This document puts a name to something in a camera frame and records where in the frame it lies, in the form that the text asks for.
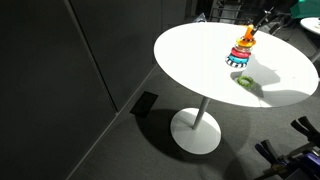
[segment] wall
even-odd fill
[[[62,0],[0,12],[0,179],[64,179],[115,110]]]
[[[0,179],[65,179],[155,66],[156,38],[182,24],[186,8],[185,0],[69,5],[0,3]]]

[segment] floor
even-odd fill
[[[306,56],[314,46],[301,29],[282,30]],[[158,98],[146,118],[130,113],[143,92]],[[168,77],[158,66],[71,176],[71,180],[246,180],[269,168],[254,145],[269,139],[278,154],[307,143],[290,123],[307,116],[320,130],[320,89],[303,102],[278,108],[240,107],[211,100],[207,112],[218,122],[222,139],[206,155],[192,155],[175,144],[169,132],[173,115],[198,108],[202,97]],[[277,176],[269,179],[280,179]]]

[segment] colorful toy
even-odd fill
[[[231,49],[231,54],[226,59],[227,64],[230,66],[235,68],[247,66],[251,55],[251,47],[256,44],[253,35],[257,30],[254,30],[253,28],[253,25],[249,25],[245,35],[237,39],[236,45]]]
[[[238,84],[244,88],[252,88],[254,85],[254,81],[251,77],[249,76],[240,76],[237,79]]]

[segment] table pedestal base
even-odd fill
[[[320,49],[318,49],[318,51],[311,57],[311,62],[314,63],[316,62],[316,60],[318,60],[320,58]]]
[[[175,114],[171,122],[171,134],[182,149],[193,154],[207,154],[219,145],[221,131],[217,121],[206,112],[197,129],[192,129],[198,111],[196,108],[187,108]]]

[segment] table top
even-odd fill
[[[154,45],[159,66],[186,88],[221,102],[249,107],[277,107],[300,102],[314,93],[318,73],[310,60],[290,44],[264,32],[247,68],[229,66],[225,59],[246,27],[224,23],[191,23],[164,32]],[[235,78],[251,76],[255,90]]]
[[[300,21],[300,24],[305,29],[320,35],[320,20],[319,17],[304,18]]]

